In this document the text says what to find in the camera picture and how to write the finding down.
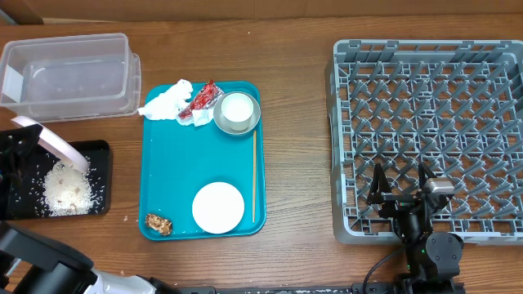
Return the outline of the red snack wrapper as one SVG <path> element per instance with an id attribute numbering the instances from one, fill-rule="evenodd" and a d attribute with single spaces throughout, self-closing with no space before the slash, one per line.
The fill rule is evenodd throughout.
<path id="1" fill-rule="evenodd" d="M 177 115 L 177 121 L 187 126 L 193 124 L 192 111 L 194 109 L 213 108 L 225 92 L 213 81 L 206 83 L 195 98 Z"/>

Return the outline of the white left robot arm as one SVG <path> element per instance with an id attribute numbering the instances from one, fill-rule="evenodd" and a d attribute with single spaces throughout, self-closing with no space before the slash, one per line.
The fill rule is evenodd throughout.
<path id="1" fill-rule="evenodd" d="M 1 132 L 1 195 L 21 184 L 25 159 L 38 145 L 40 125 Z M 156 278 L 97 274 L 81 252 L 56 240 L 1 221 L 1 292 L 8 293 L 12 270 L 21 261 L 32 265 L 14 293 L 155 293 L 182 294 Z"/>

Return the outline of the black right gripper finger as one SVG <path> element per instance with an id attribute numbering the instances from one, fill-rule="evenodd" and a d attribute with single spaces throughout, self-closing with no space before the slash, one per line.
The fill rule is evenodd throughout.
<path id="1" fill-rule="evenodd" d="M 370 185 L 367 204 L 382 204 L 391 200 L 391 187 L 383 171 L 382 165 L 377 163 L 373 170 L 373 180 Z"/>
<path id="2" fill-rule="evenodd" d="M 431 171 L 426 163 L 420 162 L 418 164 L 418 178 L 419 178 L 419 189 L 425 192 L 431 192 L 431 188 L 427 184 L 432 178 L 436 178 L 436 175 Z"/>

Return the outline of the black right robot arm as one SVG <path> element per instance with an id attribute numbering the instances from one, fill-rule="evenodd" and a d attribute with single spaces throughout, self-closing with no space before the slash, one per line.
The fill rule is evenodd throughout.
<path id="1" fill-rule="evenodd" d="M 454 186 L 446 177 L 418 165 L 419 189 L 413 194 L 394 194 L 381 164 L 373 171 L 367 203 L 377 204 L 381 218 L 392 219 L 392 229 L 401 248 L 382 258 L 366 274 L 363 293 L 464 293 L 453 278 L 460 273 L 464 241 L 456 234 L 436 232 L 430 216 L 445 208 L 454 196 Z M 408 272 L 398 274 L 392 283 L 371 283 L 373 272 L 393 256 L 403 253 Z"/>

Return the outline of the white napkin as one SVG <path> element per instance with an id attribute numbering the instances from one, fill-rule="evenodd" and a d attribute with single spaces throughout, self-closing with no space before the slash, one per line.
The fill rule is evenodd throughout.
<path id="1" fill-rule="evenodd" d="M 193 87 L 191 82 L 180 79 L 175 85 L 160 93 L 150 102 L 138 109 L 138 114 L 149 120 L 175 120 L 185 109 L 191 98 Z"/>

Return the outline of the large white plate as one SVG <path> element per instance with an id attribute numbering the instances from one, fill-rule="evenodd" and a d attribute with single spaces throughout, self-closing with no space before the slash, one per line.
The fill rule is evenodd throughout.
<path id="1" fill-rule="evenodd" d="M 14 117 L 11 121 L 18 127 L 41 127 L 42 130 L 38 139 L 38 144 L 40 146 L 60 159 L 64 165 L 68 165 L 81 173 L 88 172 L 88 161 L 72 145 L 61 139 L 58 135 L 44 127 L 42 124 L 25 116 Z"/>

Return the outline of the small white paper piece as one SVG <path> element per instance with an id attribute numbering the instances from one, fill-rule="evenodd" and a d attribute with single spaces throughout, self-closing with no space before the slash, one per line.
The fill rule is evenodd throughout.
<path id="1" fill-rule="evenodd" d="M 193 124 L 200 127 L 210 123 L 213 120 L 213 108 L 210 109 L 194 109 L 192 111 Z"/>

